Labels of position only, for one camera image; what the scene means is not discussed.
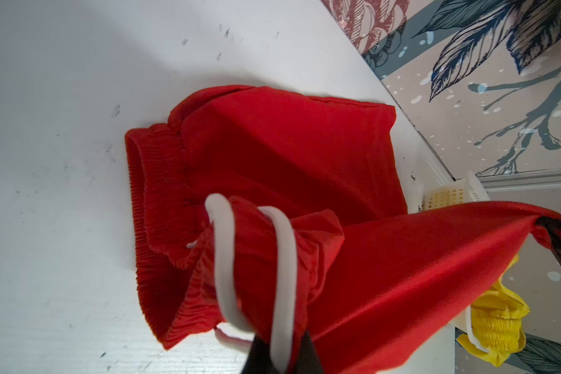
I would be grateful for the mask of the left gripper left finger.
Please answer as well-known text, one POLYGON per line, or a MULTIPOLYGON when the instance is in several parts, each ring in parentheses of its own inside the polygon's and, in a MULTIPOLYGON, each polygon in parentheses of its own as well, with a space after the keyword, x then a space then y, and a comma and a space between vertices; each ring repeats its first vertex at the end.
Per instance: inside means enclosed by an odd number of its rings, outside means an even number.
POLYGON ((255 336, 241 374, 279 374, 271 361, 270 346, 255 336))

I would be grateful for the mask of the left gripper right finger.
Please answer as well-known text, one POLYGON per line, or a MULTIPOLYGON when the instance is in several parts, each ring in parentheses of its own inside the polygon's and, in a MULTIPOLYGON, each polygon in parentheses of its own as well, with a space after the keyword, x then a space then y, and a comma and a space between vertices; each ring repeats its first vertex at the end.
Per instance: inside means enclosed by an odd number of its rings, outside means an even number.
POLYGON ((298 357, 291 373, 292 374, 324 374, 325 373, 308 331, 306 331, 302 336, 298 357))

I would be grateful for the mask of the yellow shorts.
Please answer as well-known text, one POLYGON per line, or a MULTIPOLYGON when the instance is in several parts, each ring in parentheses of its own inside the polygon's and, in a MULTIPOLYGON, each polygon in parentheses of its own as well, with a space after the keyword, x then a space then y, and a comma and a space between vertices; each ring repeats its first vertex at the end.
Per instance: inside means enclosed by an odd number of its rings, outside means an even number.
POLYGON ((475 358, 500 367, 526 347, 523 319, 530 312, 527 302, 499 277, 454 320, 464 328, 456 342, 475 358))

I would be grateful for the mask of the white plastic basket tray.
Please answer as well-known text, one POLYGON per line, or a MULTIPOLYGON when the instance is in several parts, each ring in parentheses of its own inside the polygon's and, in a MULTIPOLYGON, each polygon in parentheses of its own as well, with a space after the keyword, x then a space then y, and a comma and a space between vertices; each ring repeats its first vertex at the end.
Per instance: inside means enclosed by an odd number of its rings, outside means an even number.
POLYGON ((422 210, 436 210, 460 204, 490 201, 489 195, 473 172, 424 196, 422 210))

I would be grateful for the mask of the red shorts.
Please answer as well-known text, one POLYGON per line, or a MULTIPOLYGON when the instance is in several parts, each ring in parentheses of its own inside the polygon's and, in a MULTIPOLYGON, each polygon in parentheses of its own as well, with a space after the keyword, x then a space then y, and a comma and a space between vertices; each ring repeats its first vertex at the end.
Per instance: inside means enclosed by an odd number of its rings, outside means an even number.
POLYGON ((386 104, 269 87, 198 91, 125 137, 137 291, 171 349, 228 323, 291 373, 309 332, 325 373, 413 352, 503 277, 542 207, 485 201, 410 213, 386 104))

